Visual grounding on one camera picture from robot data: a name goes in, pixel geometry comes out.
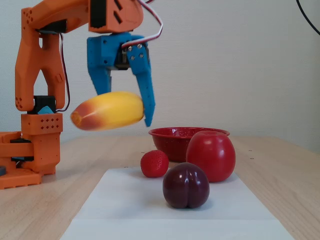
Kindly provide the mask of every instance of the red bowl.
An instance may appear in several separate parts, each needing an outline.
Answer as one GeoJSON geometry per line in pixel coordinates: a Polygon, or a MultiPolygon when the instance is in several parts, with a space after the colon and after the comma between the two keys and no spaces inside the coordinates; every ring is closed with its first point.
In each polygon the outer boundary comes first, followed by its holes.
{"type": "Polygon", "coordinates": [[[191,138],[200,131],[216,131],[227,136],[230,132],[216,128],[206,127],[163,127],[149,131],[155,147],[163,151],[172,162],[186,161],[187,147],[191,138]]]}

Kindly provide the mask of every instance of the wire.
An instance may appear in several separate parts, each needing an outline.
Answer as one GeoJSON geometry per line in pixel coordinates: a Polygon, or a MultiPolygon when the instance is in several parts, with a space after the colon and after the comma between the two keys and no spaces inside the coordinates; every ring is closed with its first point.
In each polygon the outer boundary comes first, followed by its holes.
{"type": "Polygon", "coordinates": [[[61,37],[60,55],[61,55],[61,62],[62,62],[64,77],[65,77],[66,94],[68,96],[68,103],[65,109],[59,109],[56,112],[65,112],[68,110],[70,105],[70,89],[69,89],[69,81],[68,81],[68,75],[66,71],[66,63],[65,63],[65,57],[64,57],[64,36],[62,35],[62,33],[60,33],[60,37],[61,37]]]}
{"type": "Polygon", "coordinates": [[[137,45],[137,44],[143,44],[146,43],[148,41],[157,39],[158,37],[160,37],[163,27],[164,27],[164,23],[162,22],[160,16],[156,13],[155,10],[152,9],[152,7],[148,6],[148,4],[152,3],[154,0],[148,0],[147,2],[144,2],[143,0],[137,0],[145,9],[147,9],[153,16],[154,18],[158,21],[158,23],[160,24],[160,30],[158,31],[158,33],[148,36],[148,37],[144,37],[144,38],[140,38],[137,40],[132,40],[132,41],[128,41],[124,44],[122,44],[121,48],[125,49],[129,46],[132,45],[137,45]]]}
{"type": "Polygon", "coordinates": [[[304,16],[305,20],[310,24],[310,26],[313,28],[313,30],[316,31],[317,34],[320,35],[320,31],[318,31],[318,29],[312,24],[312,22],[309,20],[309,18],[307,17],[307,15],[305,14],[305,11],[302,9],[299,0],[296,0],[296,3],[298,4],[298,7],[302,13],[302,15],[304,16]]]}

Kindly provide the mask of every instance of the fake fruit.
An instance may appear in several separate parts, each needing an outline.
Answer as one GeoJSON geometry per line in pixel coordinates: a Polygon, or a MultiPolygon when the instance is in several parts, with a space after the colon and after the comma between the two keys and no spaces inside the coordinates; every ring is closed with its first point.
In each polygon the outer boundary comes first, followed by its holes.
{"type": "Polygon", "coordinates": [[[165,174],[162,190],[167,203],[176,209],[198,208],[210,194],[204,171],[188,162],[176,165],[165,174]]]}
{"type": "Polygon", "coordinates": [[[227,135],[217,131],[197,132],[186,150],[186,161],[200,167],[210,183],[230,177],[236,165],[236,151],[227,135]]]}
{"type": "Polygon", "coordinates": [[[71,114],[73,124],[86,131],[104,131],[139,122],[142,99],[131,92],[108,92],[81,103],[71,114]]]}
{"type": "Polygon", "coordinates": [[[147,178],[159,178],[168,171],[169,159],[163,151],[153,150],[143,155],[140,166],[147,178]]]}

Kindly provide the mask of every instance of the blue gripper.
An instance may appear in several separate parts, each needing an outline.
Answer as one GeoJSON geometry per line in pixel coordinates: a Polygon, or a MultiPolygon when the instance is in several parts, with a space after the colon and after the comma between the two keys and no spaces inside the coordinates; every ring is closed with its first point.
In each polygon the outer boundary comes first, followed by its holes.
{"type": "Polygon", "coordinates": [[[143,38],[129,32],[89,37],[87,39],[88,72],[98,95],[111,92],[111,70],[131,68],[136,76],[143,106],[145,124],[150,127],[155,111],[155,96],[152,85],[151,64],[148,44],[139,44],[127,49],[121,45],[131,40],[143,38]]]}

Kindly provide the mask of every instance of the black cable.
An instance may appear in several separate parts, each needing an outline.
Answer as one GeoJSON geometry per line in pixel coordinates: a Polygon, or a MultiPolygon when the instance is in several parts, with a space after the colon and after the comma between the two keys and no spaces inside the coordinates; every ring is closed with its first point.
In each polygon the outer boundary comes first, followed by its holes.
{"type": "Polygon", "coordinates": [[[63,66],[63,72],[64,72],[64,77],[65,77],[65,83],[66,83],[66,94],[68,96],[68,102],[65,107],[65,109],[59,109],[56,112],[65,112],[68,110],[69,105],[70,105],[70,88],[69,88],[69,81],[68,81],[68,75],[67,75],[67,70],[66,70],[66,64],[65,64],[65,57],[64,57],[64,36],[62,33],[60,33],[61,37],[61,60],[62,60],[62,66],[63,66]]]}
{"type": "Polygon", "coordinates": [[[312,24],[312,22],[309,20],[309,18],[307,17],[307,15],[305,14],[304,10],[302,9],[299,0],[296,0],[296,3],[298,4],[298,7],[302,13],[302,15],[304,16],[305,20],[310,24],[310,26],[316,31],[317,34],[320,35],[320,31],[318,31],[318,29],[312,24]]]}

